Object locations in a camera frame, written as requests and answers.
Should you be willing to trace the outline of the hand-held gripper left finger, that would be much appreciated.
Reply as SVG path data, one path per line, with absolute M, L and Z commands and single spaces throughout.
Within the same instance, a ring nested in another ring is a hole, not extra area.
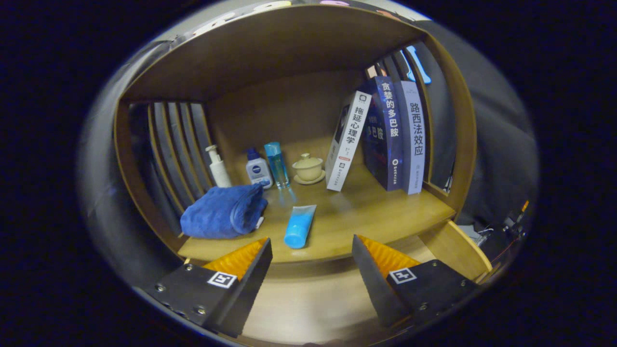
M 133 290 L 180 330 L 212 339 L 243 332 L 273 259 L 269 238 L 212 261 L 188 257 Z

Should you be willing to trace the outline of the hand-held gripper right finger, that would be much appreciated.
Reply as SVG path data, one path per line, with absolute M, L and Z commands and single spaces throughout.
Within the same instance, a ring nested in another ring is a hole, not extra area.
M 380 323 L 423 326 L 449 312 L 477 290 L 440 260 L 419 262 L 394 248 L 354 235 L 352 255 Z

